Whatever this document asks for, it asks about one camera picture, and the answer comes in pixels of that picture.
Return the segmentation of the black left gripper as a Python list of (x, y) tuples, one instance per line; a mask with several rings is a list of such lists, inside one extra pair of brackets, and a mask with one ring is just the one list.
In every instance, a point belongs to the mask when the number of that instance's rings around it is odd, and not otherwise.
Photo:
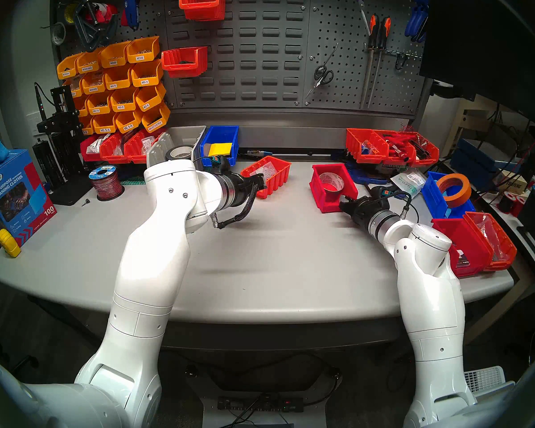
[(266, 189), (266, 179), (264, 173), (255, 173), (250, 177), (245, 177), (239, 173), (232, 173), (232, 182), (235, 188), (235, 197), (232, 207), (239, 207), (244, 204), (252, 192), (253, 186), (256, 192)]

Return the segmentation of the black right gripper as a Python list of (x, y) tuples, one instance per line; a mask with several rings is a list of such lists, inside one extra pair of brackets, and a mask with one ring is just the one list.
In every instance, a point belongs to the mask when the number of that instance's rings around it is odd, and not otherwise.
[(368, 229), (372, 217), (385, 210), (386, 199), (359, 198), (340, 202), (340, 211), (352, 215), (352, 221), (361, 229)]

